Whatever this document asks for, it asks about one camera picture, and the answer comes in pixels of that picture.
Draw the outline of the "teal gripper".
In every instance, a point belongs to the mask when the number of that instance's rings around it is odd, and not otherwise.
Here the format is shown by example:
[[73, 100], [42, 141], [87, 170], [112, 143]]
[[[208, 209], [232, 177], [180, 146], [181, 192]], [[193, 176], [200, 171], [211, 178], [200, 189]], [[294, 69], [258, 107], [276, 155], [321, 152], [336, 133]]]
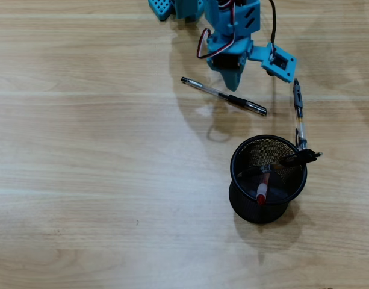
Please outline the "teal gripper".
[[253, 40], [248, 37], [236, 37], [231, 44], [229, 39], [215, 32], [206, 41], [208, 53], [217, 52], [218, 49], [229, 45], [218, 54], [207, 59], [209, 67], [221, 74], [225, 86], [231, 91], [236, 91], [240, 85], [241, 74], [246, 65], [249, 52], [253, 46]]

